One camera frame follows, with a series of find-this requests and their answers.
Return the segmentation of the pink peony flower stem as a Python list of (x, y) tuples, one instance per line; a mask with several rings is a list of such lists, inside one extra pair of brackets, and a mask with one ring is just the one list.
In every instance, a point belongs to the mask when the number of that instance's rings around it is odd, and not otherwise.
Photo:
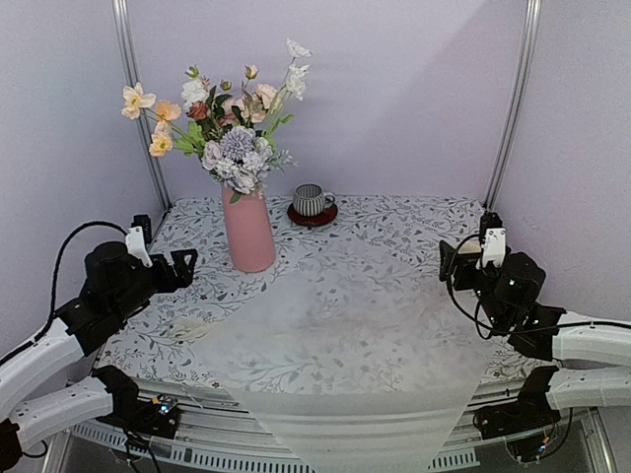
[(213, 102), (213, 118), (216, 133), (219, 137), (226, 134), (234, 126), (246, 126), (244, 90), (247, 82), (241, 81), (237, 89), (230, 81), (222, 80), (217, 86), (217, 94)]

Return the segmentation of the white rose flower stem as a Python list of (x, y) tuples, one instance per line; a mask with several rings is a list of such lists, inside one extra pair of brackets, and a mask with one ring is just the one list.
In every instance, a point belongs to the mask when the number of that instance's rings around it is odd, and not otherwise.
[(285, 45), (290, 56), (290, 63), (262, 122), (262, 135), (267, 139), (271, 139), (281, 125), (288, 124), (292, 120), (291, 114), (284, 113), (287, 101), (291, 98), (298, 101), (304, 99), (307, 77), (310, 73), (307, 60), (314, 55), (310, 48), (289, 37), (286, 38)]

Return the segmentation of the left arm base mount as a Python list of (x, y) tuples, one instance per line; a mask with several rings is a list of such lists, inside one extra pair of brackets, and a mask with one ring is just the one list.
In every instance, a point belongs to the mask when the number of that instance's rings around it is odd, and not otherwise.
[(180, 410), (173, 401), (163, 395), (141, 399), (136, 382), (114, 366), (93, 369), (92, 377), (105, 385), (112, 398), (111, 412), (97, 417), (98, 422), (150, 437), (175, 438)]

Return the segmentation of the white translucent wrapping paper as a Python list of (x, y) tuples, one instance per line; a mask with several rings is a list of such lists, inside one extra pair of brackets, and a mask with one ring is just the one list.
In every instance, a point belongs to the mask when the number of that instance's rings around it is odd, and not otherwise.
[(218, 322), (192, 352), (316, 472), (423, 472), (492, 358), (434, 277), (338, 241)]

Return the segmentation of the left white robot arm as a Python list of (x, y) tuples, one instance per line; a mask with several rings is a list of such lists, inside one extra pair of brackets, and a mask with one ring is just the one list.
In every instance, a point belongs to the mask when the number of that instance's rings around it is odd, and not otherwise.
[(40, 441), (89, 419), (144, 430), (170, 419), (168, 408), (138, 397), (137, 384), (106, 366), (82, 381), (33, 399), (46, 380), (89, 357), (148, 307), (151, 297), (191, 285), (198, 253), (150, 255), (142, 243), (109, 241), (85, 258), (80, 295), (56, 309), (46, 333), (1, 364), (1, 467), (9, 469)]

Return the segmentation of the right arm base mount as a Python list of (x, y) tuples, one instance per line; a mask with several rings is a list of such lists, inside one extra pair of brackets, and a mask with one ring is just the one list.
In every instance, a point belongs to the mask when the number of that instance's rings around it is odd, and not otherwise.
[(561, 420), (550, 406), (546, 393), (557, 367), (534, 369), (526, 378), (515, 401), (484, 406), (475, 411), (472, 424), (483, 439), (494, 439), (552, 426)]

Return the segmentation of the orange blossom flower stem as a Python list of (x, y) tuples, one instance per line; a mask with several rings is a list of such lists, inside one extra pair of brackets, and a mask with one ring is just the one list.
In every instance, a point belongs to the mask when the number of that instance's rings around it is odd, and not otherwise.
[(186, 129), (176, 122), (182, 116), (179, 105), (169, 101), (158, 101), (155, 94), (145, 93), (140, 82), (122, 88), (123, 108), (121, 114), (130, 120), (147, 118), (154, 124), (148, 145), (149, 155), (163, 158), (171, 151), (180, 151), (185, 156), (202, 158), (206, 141), (201, 128), (190, 121)]

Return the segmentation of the white peony flower stem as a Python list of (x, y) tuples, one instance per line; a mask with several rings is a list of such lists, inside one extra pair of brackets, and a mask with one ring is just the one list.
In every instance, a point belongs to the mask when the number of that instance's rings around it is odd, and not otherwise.
[(206, 102), (210, 97), (211, 82), (196, 66), (189, 66), (184, 74), (187, 81), (183, 83), (180, 95), (185, 110), (190, 111), (197, 102)]

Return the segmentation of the rust red rose stem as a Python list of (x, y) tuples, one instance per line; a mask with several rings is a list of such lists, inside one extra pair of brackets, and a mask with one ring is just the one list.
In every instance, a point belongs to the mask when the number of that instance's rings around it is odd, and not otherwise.
[(195, 102), (186, 115), (201, 128), (202, 136), (206, 141), (219, 142), (221, 140), (223, 129), (205, 101)]

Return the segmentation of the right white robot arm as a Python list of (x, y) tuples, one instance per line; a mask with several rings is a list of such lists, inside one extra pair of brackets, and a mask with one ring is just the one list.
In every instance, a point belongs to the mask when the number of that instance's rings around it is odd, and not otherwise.
[(471, 291), (462, 314), (484, 338), (504, 337), (519, 354), (542, 361), (524, 381), (510, 421), (531, 429), (547, 411), (630, 403), (630, 325), (540, 304), (544, 271), (524, 252), (439, 244), (439, 279), (448, 293)]

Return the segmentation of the peach rose flower stem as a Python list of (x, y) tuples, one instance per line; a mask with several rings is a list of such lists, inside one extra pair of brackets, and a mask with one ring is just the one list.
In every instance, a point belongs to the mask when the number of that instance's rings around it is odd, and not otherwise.
[(258, 68), (255, 65), (245, 66), (245, 80), (242, 82), (241, 111), (248, 124), (260, 124), (276, 113), (281, 106), (281, 91), (269, 84), (251, 83), (258, 76)]

